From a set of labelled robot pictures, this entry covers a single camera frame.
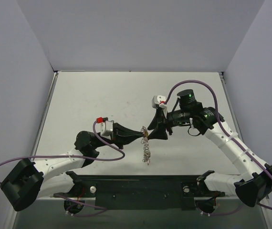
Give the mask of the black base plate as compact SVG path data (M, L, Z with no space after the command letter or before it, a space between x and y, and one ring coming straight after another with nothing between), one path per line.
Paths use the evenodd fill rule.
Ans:
M196 199L224 197L201 191L196 175L74 175L73 187L58 191L66 198L94 198L107 210L194 210Z

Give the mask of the aluminium table edge rail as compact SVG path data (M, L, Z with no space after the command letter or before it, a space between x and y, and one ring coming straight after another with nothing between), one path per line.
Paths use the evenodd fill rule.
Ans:
M225 84L224 72L219 72L219 77L220 77L221 84L222 84L222 87L223 87L223 90L224 90L224 93L225 93L225 96L226 96L226 99L227 99L229 109L231 111L230 98L229 98L229 94L228 94L226 84Z

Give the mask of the metal disc key organizer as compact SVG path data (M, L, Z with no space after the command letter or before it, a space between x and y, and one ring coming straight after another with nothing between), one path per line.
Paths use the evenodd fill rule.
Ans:
M143 134L141 144L143 145L143 162L147 165L150 164L151 152L149 149L149 142L148 142L148 131L145 126L142 126L141 132Z

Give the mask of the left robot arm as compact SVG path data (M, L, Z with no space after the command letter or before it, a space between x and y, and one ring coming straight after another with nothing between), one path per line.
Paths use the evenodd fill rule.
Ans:
M15 211L28 208L36 199L56 193L75 197L82 185L71 170L83 168L100 158L97 148L109 146L123 159L125 145L142 138L143 132L134 131L111 121L102 122L102 132L81 131L73 149L57 156L19 158L18 163L0 183L0 188Z

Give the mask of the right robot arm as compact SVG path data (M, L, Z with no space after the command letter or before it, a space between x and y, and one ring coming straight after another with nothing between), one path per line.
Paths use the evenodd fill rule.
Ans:
M165 101L161 95L152 99L156 113L148 126L150 140L167 140L176 126L193 127L213 142L239 171L239 175L207 171L197 179L196 188L200 194L215 191L236 195L245 205L254 207L272 192L272 165L249 150L213 107L203 107L191 89L177 94L178 110L168 112Z

